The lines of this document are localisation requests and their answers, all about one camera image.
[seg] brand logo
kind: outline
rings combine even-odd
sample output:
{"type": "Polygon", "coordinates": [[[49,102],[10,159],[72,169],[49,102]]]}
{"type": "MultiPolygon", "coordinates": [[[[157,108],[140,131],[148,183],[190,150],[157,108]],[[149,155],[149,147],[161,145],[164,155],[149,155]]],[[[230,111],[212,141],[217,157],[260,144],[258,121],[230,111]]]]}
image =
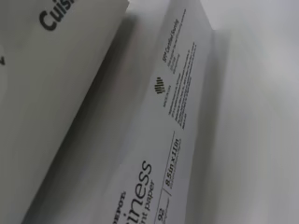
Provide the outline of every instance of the brand logo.
{"type": "Polygon", "coordinates": [[[118,224],[118,222],[119,222],[119,219],[120,219],[120,216],[121,216],[121,208],[123,207],[123,202],[124,202],[124,199],[125,199],[125,195],[126,195],[126,192],[124,192],[121,195],[121,198],[120,198],[120,201],[119,201],[119,204],[118,204],[118,208],[115,212],[113,224],[118,224]]]}
{"type": "Polygon", "coordinates": [[[55,7],[50,12],[44,10],[39,14],[40,24],[48,31],[56,29],[75,0],[53,0],[53,3],[55,3],[55,7]]]}
{"type": "Polygon", "coordinates": [[[165,92],[164,82],[160,77],[157,77],[157,84],[155,85],[155,90],[158,94],[165,92]]]}

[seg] paper ream package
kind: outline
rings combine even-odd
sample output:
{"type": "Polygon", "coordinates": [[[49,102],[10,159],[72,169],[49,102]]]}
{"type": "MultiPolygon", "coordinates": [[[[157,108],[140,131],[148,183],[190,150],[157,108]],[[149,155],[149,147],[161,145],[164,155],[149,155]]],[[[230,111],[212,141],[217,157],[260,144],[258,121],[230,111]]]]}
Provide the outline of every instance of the paper ream package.
{"type": "Polygon", "coordinates": [[[195,0],[168,2],[161,19],[151,56],[123,57],[152,44],[140,41],[152,32],[137,22],[139,35],[116,50],[122,66],[108,61],[109,76],[93,86],[27,223],[184,222],[213,33],[195,0]]]}
{"type": "Polygon", "coordinates": [[[0,223],[21,223],[127,5],[124,0],[1,2],[1,18],[14,20],[1,21],[0,223]]]}

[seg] white box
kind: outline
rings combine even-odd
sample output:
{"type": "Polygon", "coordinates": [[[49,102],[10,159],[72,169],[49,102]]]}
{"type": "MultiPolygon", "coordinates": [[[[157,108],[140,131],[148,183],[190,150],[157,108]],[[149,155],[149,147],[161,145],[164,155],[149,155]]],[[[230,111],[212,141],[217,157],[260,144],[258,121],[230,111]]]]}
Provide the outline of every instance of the white box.
{"type": "Polygon", "coordinates": [[[146,222],[154,223],[165,202],[161,187],[176,137],[183,149],[167,223],[182,223],[211,39],[197,0],[131,4],[102,68],[106,76],[95,81],[25,223],[126,223],[142,166],[152,172],[147,188],[150,179],[156,186],[146,222]],[[168,65],[171,58],[178,66],[168,65]],[[177,82],[181,89],[175,91],[177,82]],[[183,94],[186,105],[178,104],[186,110],[176,120],[168,111],[179,111],[171,104],[183,94]]]}

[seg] white paper package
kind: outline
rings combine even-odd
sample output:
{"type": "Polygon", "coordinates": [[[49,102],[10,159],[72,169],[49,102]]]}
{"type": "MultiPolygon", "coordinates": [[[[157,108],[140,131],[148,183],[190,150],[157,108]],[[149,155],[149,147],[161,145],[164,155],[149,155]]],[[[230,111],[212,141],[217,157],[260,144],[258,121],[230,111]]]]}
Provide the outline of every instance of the white paper package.
{"type": "Polygon", "coordinates": [[[118,63],[111,56],[27,223],[184,222],[213,33],[199,1],[170,1],[161,17],[157,41],[137,22],[118,63]],[[152,54],[135,54],[153,42],[152,54]]]}
{"type": "Polygon", "coordinates": [[[0,223],[21,223],[127,6],[1,2],[0,223]]]}

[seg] black logo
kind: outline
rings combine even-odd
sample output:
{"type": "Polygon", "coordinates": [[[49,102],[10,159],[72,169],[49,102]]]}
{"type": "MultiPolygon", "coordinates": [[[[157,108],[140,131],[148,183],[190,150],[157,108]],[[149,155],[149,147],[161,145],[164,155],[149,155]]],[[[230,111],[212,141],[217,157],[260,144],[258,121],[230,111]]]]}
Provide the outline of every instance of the black logo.
{"type": "Polygon", "coordinates": [[[157,77],[157,84],[155,85],[155,90],[158,94],[165,92],[164,82],[160,77],[157,77]]]}

